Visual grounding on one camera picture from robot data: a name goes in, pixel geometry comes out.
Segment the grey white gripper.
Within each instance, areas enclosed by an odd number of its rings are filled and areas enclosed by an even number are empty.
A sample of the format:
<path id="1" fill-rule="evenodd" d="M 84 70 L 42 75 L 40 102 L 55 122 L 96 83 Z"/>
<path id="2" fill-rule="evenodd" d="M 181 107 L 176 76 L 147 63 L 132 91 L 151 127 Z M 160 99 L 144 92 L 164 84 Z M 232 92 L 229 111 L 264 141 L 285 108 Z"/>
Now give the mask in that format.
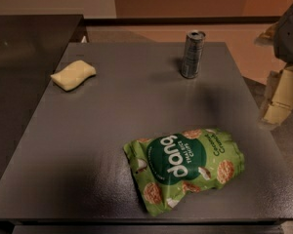
<path id="1" fill-rule="evenodd" d="M 278 23 L 263 31 L 254 43 L 273 44 L 274 55 L 288 62 L 281 71 L 270 73 L 260 107 L 258 124 L 262 129 L 271 131 L 293 111 L 293 3 Z"/>

